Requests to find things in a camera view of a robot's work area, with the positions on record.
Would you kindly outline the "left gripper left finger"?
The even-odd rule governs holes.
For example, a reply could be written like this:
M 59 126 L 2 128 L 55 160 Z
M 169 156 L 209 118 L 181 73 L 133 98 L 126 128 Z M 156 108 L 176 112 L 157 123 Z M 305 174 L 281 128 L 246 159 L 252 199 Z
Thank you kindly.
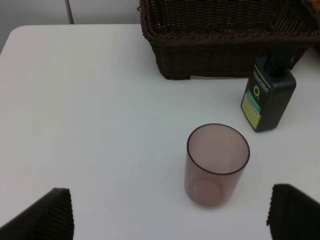
M 2 240 L 72 240 L 75 224 L 68 188 L 53 188 L 0 228 Z

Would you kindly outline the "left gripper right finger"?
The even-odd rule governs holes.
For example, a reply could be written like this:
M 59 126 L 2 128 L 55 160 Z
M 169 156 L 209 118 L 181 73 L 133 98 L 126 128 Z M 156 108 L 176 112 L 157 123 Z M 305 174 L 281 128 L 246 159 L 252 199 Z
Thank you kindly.
M 320 203 L 290 184 L 275 184 L 266 225 L 273 240 L 318 240 Z

